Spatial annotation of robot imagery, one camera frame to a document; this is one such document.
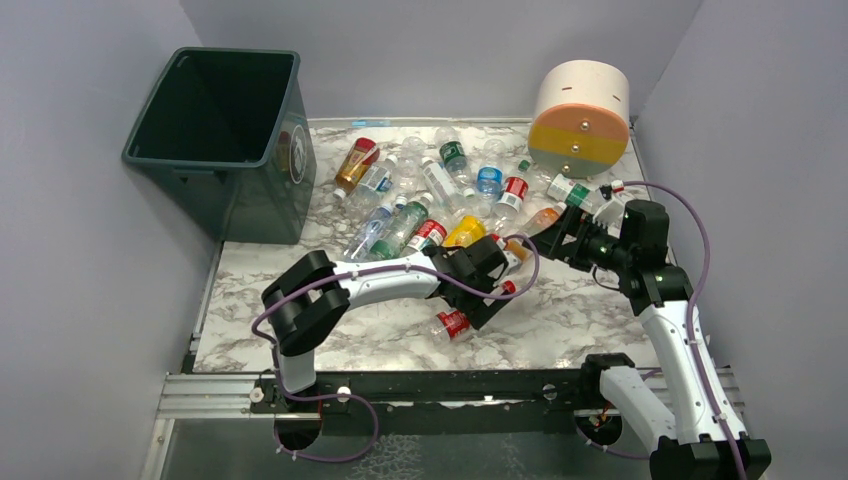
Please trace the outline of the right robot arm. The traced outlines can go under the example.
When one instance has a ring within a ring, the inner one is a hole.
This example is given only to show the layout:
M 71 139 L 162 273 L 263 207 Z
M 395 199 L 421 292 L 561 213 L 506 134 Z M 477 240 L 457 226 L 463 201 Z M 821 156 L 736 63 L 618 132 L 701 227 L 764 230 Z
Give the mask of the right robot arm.
M 600 396 L 618 409 L 648 451 L 654 479 L 759 479 L 772 455 L 751 437 L 724 393 L 700 328 L 686 272 L 667 260 L 669 216 L 648 200 L 624 206 L 620 233 L 569 206 L 533 235 L 538 252 L 570 267 L 609 270 L 648 335 L 670 401 L 664 403 L 629 363 L 587 360 Z

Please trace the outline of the clear bottle red blue label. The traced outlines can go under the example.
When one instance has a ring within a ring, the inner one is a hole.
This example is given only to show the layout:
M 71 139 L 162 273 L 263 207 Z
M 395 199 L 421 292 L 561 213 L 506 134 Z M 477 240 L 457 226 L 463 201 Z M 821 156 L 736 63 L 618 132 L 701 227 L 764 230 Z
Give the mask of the clear bottle red blue label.
M 421 252 L 431 245 L 440 245 L 447 236 L 445 227 L 435 219 L 427 219 L 413 234 L 407 245 L 402 249 L 401 256 L 409 256 Z

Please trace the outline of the yellow juice bottle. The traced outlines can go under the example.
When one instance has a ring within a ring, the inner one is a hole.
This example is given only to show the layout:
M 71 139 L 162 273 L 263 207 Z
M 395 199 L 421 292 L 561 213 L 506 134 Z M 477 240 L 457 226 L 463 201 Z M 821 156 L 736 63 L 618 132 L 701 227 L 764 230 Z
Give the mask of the yellow juice bottle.
M 458 225 L 445 237 L 443 247 L 468 247 L 487 234 L 482 220 L 473 215 L 464 216 Z

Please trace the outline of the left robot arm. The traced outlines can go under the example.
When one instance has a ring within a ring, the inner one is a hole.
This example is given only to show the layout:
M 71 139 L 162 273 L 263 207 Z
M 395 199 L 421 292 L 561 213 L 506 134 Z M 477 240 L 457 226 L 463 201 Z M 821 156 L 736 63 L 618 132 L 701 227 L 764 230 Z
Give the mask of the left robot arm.
M 505 278 L 515 265 L 491 236 L 465 247 L 430 245 L 366 263 L 334 262 L 323 250 L 307 253 L 261 294 L 260 317 L 273 331 L 272 358 L 282 389 L 299 394 L 315 384 L 317 347 L 346 313 L 360 307 L 439 298 L 471 327 L 481 328 L 513 294 Z

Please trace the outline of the clear bottle red label foreground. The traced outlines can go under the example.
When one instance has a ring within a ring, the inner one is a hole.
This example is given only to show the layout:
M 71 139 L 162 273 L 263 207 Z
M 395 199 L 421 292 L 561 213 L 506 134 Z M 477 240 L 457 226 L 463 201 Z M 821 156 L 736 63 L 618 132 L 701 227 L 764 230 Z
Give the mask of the clear bottle red label foreground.
M 458 341 L 475 331 L 463 311 L 456 308 L 437 313 L 420 327 L 422 334 L 436 342 Z

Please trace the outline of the clear bottle grey blue label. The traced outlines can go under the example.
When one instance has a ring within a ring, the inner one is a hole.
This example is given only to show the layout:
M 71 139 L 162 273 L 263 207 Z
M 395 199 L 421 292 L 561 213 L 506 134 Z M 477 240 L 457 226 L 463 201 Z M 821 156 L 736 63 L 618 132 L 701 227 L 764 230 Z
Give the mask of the clear bottle grey blue label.
M 367 213 L 374 208 L 392 186 L 392 174 L 397 164 L 393 154 L 376 161 L 365 173 L 346 200 L 345 209 L 352 213 Z

